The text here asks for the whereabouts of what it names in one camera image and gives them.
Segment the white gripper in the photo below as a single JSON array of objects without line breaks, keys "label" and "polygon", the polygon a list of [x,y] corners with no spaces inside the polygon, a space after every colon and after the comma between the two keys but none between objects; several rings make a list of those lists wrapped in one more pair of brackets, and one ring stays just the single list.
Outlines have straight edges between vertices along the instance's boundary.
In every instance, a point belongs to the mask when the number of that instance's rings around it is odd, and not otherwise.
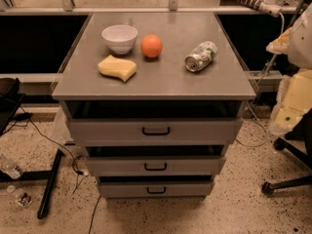
[{"label": "white gripper", "polygon": [[291,132],[311,108],[312,70],[303,69],[293,77],[285,75],[270,116],[269,132],[279,137]]}]

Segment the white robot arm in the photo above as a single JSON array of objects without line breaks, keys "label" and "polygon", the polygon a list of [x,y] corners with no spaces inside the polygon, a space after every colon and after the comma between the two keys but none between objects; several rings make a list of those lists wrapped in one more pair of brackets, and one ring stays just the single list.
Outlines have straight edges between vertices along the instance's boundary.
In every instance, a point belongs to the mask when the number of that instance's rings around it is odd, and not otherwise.
[{"label": "white robot arm", "polygon": [[290,29],[270,42],[266,50],[287,55],[289,63],[299,68],[293,77],[283,76],[277,104],[270,116],[269,132],[283,136],[291,132],[312,108],[312,5]]}]

